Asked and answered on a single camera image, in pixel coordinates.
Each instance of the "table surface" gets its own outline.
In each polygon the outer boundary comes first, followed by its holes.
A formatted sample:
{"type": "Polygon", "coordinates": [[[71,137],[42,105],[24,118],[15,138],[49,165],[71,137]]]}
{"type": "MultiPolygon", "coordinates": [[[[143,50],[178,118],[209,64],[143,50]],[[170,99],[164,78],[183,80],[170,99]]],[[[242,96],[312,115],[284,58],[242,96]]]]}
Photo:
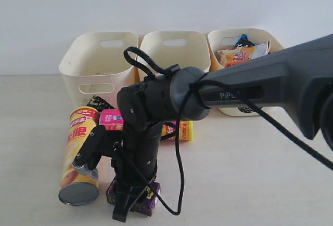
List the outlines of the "table surface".
{"type": "MultiPolygon", "coordinates": [[[[112,220],[105,190],[114,176],[100,168],[100,195],[73,207],[58,200],[73,107],[59,75],[0,77],[0,225],[124,225],[112,220]]],[[[282,110],[273,116],[304,139],[282,110]]],[[[306,141],[333,159],[321,134],[306,141]]],[[[214,109],[194,122],[181,144],[185,170],[182,213],[158,203],[152,217],[129,213],[127,225],[331,225],[333,173],[260,117],[214,109]]],[[[162,197],[176,209],[180,176],[173,141],[158,155],[162,197]]]]}

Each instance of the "chip can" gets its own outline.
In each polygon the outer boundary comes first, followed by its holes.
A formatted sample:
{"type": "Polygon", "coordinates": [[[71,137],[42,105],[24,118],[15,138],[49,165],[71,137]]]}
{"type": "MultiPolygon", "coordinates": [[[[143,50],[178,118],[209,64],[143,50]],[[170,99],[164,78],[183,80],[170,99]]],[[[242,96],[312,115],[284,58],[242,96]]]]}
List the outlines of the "chip can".
{"type": "Polygon", "coordinates": [[[91,107],[79,107],[72,112],[69,120],[66,155],[58,196],[65,204],[84,205],[98,196],[98,169],[85,176],[79,174],[72,163],[89,133],[97,125],[99,112],[91,107]]]}

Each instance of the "pink snack box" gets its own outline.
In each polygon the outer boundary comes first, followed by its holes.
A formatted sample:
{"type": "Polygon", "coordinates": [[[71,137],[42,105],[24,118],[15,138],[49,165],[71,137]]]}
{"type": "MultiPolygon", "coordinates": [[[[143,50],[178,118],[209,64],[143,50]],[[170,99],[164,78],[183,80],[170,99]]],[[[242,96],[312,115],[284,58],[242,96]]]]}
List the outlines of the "pink snack box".
{"type": "Polygon", "coordinates": [[[122,130],[124,120],[118,109],[104,109],[99,117],[99,124],[107,130],[122,130]]]}

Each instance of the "metal can bottom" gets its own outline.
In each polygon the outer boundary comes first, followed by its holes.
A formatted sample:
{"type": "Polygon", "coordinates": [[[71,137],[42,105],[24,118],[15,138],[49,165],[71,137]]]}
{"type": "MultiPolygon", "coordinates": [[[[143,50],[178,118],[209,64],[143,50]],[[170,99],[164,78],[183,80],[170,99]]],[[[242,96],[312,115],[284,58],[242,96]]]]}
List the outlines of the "metal can bottom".
{"type": "Polygon", "coordinates": [[[99,189],[87,182],[75,182],[59,191],[59,200],[69,205],[85,205],[93,202],[99,194],[99,189]]]}

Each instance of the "purple snack box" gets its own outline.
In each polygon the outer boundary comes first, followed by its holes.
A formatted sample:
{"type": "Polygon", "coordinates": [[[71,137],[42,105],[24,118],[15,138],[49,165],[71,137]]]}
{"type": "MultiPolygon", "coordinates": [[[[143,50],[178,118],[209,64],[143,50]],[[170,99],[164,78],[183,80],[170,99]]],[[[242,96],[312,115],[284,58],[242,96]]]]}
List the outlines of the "purple snack box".
{"type": "MultiPolygon", "coordinates": [[[[109,188],[106,190],[106,198],[109,204],[115,204],[116,203],[116,194],[114,192],[114,186],[116,184],[116,179],[114,178],[111,182],[109,188]]],[[[153,182],[151,186],[157,191],[158,194],[160,194],[161,191],[161,185],[158,182],[153,182]]],[[[149,187],[146,189],[146,198],[141,203],[136,203],[133,205],[131,211],[136,211],[138,213],[141,213],[143,215],[151,217],[156,203],[158,201],[158,198],[156,195],[150,190],[149,187]]]]}

